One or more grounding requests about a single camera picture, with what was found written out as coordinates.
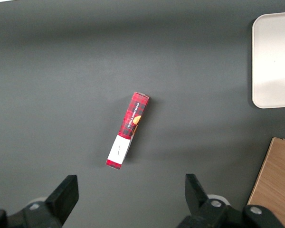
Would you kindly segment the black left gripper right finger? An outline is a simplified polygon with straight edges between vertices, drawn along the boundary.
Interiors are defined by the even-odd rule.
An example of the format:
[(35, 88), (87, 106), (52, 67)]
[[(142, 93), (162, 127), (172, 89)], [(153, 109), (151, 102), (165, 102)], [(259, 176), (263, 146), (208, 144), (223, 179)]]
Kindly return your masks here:
[(185, 199), (191, 215), (179, 228), (221, 228), (227, 219), (228, 206), (219, 199), (210, 199), (195, 174), (185, 176)]

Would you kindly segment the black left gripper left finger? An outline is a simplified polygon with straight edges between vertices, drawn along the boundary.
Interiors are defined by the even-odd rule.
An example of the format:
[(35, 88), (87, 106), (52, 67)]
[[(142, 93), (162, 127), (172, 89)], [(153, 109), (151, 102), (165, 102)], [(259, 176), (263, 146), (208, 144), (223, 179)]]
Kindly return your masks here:
[(45, 199), (33, 200), (8, 216), (9, 228), (61, 228), (79, 199), (76, 175), (68, 175)]

